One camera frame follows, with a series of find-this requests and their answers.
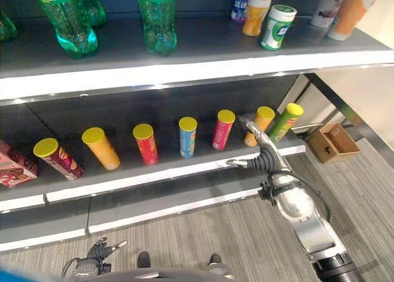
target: green plastic bottle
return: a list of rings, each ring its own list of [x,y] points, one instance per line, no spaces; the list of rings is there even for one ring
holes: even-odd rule
[[[103,26],[107,20],[100,0],[82,0],[91,27]]]
[[[149,53],[169,55],[177,48],[174,28],[175,0],[138,0],[143,39]]]
[[[57,41],[73,58],[97,50],[97,38],[89,25],[81,0],[38,0],[53,24]]]
[[[18,35],[17,28],[3,11],[0,10],[0,40],[9,41]]]

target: cardboard box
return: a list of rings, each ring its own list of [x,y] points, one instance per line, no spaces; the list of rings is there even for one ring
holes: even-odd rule
[[[307,142],[322,163],[343,161],[361,152],[339,123],[324,125]]]
[[[37,165],[0,140],[0,183],[14,187],[37,178]]]

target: floor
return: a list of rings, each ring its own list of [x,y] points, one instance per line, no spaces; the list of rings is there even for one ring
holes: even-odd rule
[[[332,226],[367,281],[394,281],[394,171],[365,139],[358,145],[362,153],[346,162],[323,165],[310,150],[288,160],[322,191],[332,208]],[[107,260],[113,271],[135,267],[143,250],[156,267],[200,269],[216,252],[238,281],[318,281],[287,221],[256,196],[3,253],[0,263],[59,275],[68,259],[85,256],[101,236],[111,243],[128,240]]]

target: black shoe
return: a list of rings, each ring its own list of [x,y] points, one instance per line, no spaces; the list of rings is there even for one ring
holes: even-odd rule
[[[218,254],[213,254],[209,260],[209,264],[221,264],[222,258]]]
[[[150,257],[146,251],[142,251],[138,255],[137,268],[150,268]]]

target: green chip canister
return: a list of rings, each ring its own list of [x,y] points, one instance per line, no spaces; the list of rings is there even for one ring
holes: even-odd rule
[[[304,109],[300,105],[296,103],[289,103],[286,106],[285,111],[268,133],[272,142],[279,142],[303,113]]]
[[[297,10],[293,7],[272,6],[261,46],[266,50],[278,50],[296,14]]]

